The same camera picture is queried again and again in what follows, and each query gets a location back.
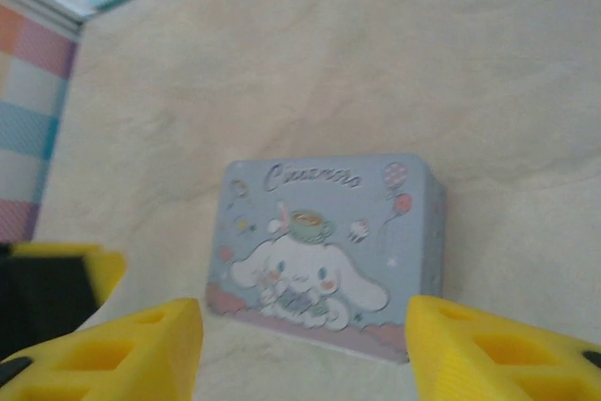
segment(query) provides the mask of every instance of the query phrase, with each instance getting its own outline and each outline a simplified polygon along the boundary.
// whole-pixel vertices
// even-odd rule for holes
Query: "black part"
[[[17,357],[16,359],[0,363],[0,388],[11,382],[33,362],[33,359],[29,357]]]
[[[0,257],[8,257],[12,254],[12,244],[0,242]]]
[[[75,331],[98,304],[84,259],[0,259],[0,359]]]
[[[601,369],[601,352],[599,351],[582,351],[582,357],[592,363],[597,368]]]

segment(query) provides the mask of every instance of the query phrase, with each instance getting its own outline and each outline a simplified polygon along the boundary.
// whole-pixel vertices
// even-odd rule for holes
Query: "beige surface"
[[[417,152],[446,296],[601,343],[600,4],[138,0],[86,29],[38,239],[127,252],[102,321],[202,297],[232,160]],[[409,365],[206,325],[196,399],[416,399]]]

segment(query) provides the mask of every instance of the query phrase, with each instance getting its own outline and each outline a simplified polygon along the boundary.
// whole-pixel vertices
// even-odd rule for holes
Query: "blue tin box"
[[[233,162],[207,301],[217,315],[405,362],[405,314],[439,295],[445,190],[411,154]]]

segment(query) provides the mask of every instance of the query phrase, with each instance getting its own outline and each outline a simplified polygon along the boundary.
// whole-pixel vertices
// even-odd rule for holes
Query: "teacup illustration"
[[[312,210],[295,210],[290,215],[288,230],[293,239],[305,243],[321,243],[335,230],[331,221]]]

